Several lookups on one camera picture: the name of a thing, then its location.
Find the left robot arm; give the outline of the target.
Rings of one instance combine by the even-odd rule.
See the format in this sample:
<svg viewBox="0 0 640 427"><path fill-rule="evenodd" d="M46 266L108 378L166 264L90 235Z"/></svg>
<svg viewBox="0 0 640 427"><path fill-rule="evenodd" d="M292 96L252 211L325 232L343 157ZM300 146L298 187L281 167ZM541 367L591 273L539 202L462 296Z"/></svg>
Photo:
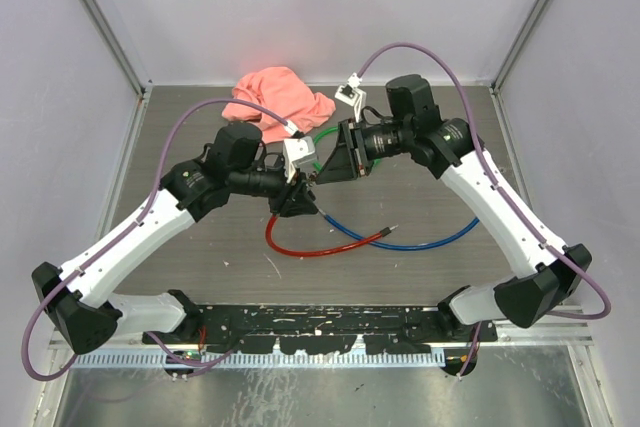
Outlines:
<svg viewBox="0 0 640 427"><path fill-rule="evenodd" d="M262 144L260 129L250 123L222 127L198 157L172 167L143 204L94 246L60 267L45 262L33 271L46 315L75 354L119 335L165 333L178 343L197 337L202 314L183 292L114 291L153 252L231 195L266 198L274 213L316 213L302 172L317 159L312 139L297 133L285 140L283 163L271 169L258 163Z"/></svg>

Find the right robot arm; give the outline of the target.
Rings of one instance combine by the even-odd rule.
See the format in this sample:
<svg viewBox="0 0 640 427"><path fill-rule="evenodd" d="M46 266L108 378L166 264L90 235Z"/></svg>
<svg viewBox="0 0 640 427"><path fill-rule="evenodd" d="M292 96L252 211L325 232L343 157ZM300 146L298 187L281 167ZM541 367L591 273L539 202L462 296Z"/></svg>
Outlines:
<svg viewBox="0 0 640 427"><path fill-rule="evenodd" d="M438 305L444 337L459 341L478 322L506 319L529 328L576 290L592 261L582 245L568 245L549 231L499 172L469 124L445 120L429 82L417 74L389 81L391 109L379 123L363 113L366 94L357 77L338 87L337 100L353 107L338 125L336 145L316 177L319 184L355 180L376 160L407 153L453 191L475 214L503 252L511 277L481 287L465 286Z"/></svg>

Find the blue cable lock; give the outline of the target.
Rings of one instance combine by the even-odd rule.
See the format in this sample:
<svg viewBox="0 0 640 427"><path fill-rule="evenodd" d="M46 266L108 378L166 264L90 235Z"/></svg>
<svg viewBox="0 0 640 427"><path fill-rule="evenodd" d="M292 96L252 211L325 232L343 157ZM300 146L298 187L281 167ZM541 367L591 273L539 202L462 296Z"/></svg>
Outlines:
<svg viewBox="0 0 640 427"><path fill-rule="evenodd" d="M338 222L334 217L332 217L331 215L327 214L323 210L320 210L320 215L334 229L337 229L338 231L340 231L341 233L347 235L351 239L354 239L356 241L360 241L360 240L364 239L363 236L361 236L360 234L354 232L353 230L345 227L343 224ZM432 249L444 247L446 245L449 245L449 244L461 239L466 234L470 233L479 224L480 224L479 219L478 218L473 218L465 227L463 227L459 231L455 232L454 234L452 234L452 235L450 235L448 237L445 237L443 239L436 240L436 241L431 241L431 242L424 242L424 243L418 243L418 244L393 244L393 243L387 243L387 242L382 242L382 241L376 240L376 241L371 242L371 245L373 247L376 247L376 248L379 248L379 249L384 249L384 250L389 250L389 251L396 251L396 252L418 252L418 251L432 250Z"/></svg>

